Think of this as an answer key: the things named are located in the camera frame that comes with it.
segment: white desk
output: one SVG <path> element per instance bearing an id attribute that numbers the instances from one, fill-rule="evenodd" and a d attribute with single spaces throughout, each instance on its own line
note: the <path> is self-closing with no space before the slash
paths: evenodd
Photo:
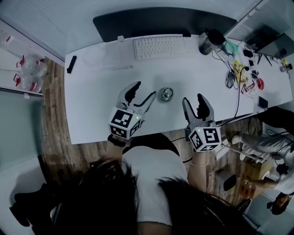
<path id="1" fill-rule="evenodd" d="M 193 35 L 193 38 L 198 44 L 198 36 Z M 146 113 L 146 122 L 135 135 L 186 127 L 182 99 L 186 97 L 196 111 L 198 93 L 211 103 L 215 121 L 235 115 L 237 90 L 225 86 L 228 69 L 211 54 L 203 56 L 197 53 L 192 58 L 136 62 L 132 40 L 127 39 L 124 44 L 133 68 L 101 70 L 104 48 L 114 45 L 111 43 L 99 43 L 66 55 L 65 68 L 69 66 L 72 56 L 77 56 L 72 73 L 65 71 L 65 103 L 72 144 L 106 140 L 109 135 L 107 123 L 110 111 L 116 105 L 120 91 L 135 81 L 142 81 L 136 94 L 138 103 L 162 87 L 169 86 L 174 90 L 174 97 L 168 103 L 155 99 Z M 279 71 L 280 65 L 275 62 L 272 64 L 273 67 L 263 56 L 257 69 L 265 82 L 261 96 L 269 101 L 269 106 L 292 100 L 287 74 Z M 238 116 L 256 111 L 260 111 L 256 109 L 256 101 L 241 94 Z"/>

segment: computer mouse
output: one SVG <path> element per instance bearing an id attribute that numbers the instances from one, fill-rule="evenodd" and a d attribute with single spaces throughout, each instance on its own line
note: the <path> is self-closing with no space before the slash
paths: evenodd
<path id="1" fill-rule="evenodd" d="M 226 86 L 227 88 L 232 88 L 235 83 L 235 75 L 232 72 L 229 72 L 226 78 Z"/>

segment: white keyboard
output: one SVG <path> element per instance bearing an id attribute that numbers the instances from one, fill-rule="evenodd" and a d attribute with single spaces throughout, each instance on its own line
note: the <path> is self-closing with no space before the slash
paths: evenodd
<path id="1" fill-rule="evenodd" d="M 196 41 L 189 37 L 134 39 L 133 46 L 137 61 L 192 56 L 197 50 Z"/>

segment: person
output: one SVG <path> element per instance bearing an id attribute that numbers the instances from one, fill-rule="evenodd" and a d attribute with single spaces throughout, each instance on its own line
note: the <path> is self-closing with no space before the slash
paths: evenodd
<path id="1" fill-rule="evenodd" d="M 284 128 L 290 134 L 294 134 L 294 112 L 274 106 L 255 115 L 263 123 L 275 128 Z"/>
<path id="2" fill-rule="evenodd" d="M 235 207 L 206 193 L 206 154 L 187 173 L 163 134 L 135 137 L 106 155 L 64 199 L 60 234 L 255 234 Z"/>
<path id="3" fill-rule="evenodd" d="M 268 179 L 244 179 L 244 182 L 252 183 L 260 188 L 280 191 L 275 201 L 267 204 L 267 208 L 271 209 L 274 215 L 283 213 L 294 195 L 294 170 L 282 175 L 277 182 Z"/>
<path id="4" fill-rule="evenodd" d="M 253 136 L 241 132 L 233 136 L 232 144 L 243 143 L 242 152 L 266 158 L 268 155 L 275 160 L 283 159 L 289 169 L 294 167 L 294 136 L 292 134 L 275 136 Z"/>

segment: black hair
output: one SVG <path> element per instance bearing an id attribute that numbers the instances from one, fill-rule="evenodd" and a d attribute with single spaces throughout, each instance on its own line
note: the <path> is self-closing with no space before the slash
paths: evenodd
<path id="1" fill-rule="evenodd" d="M 289 204 L 289 202 L 290 202 L 290 200 L 288 200 L 287 202 L 285 202 L 285 203 L 280 207 L 280 206 L 278 206 L 278 205 L 276 204 L 277 198 L 275 199 L 274 202 L 269 202 L 269 203 L 267 204 L 267 209 L 270 209 L 273 215 L 280 215 L 280 214 L 282 214 L 282 213 L 286 210 L 286 208 L 287 208 L 287 206 L 288 206 L 288 204 Z"/>
<path id="2" fill-rule="evenodd" d="M 66 199 L 57 218 L 57 234 L 137 234 L 137 177 L 118 161 L 99 161 Z M 181 179 L 161 179 L 170 209 L 172 235 L 255 234 L 225 201 Z"/>
<path id="3" fill-rule="evenodd" d="M 288 170 L 289 170 L 289 167 L 283 163 L 283 164 L 278 164 L 277 165 L 277 172 L 282 175 L 282 174 L 288 174 Z"/>
<path id="4" fill-rule="evenodd" d="M 128 165 L 100 160 L 65 199 L 58 234 L 137 234 L 136 180 Z"/>
<path id="5" fill-rule="evenodd" d="M 160 180 L 169 202 L 173 235 L 255 234 L 235 207 L 226 201 L 201 192 L 182 179 Z"/>

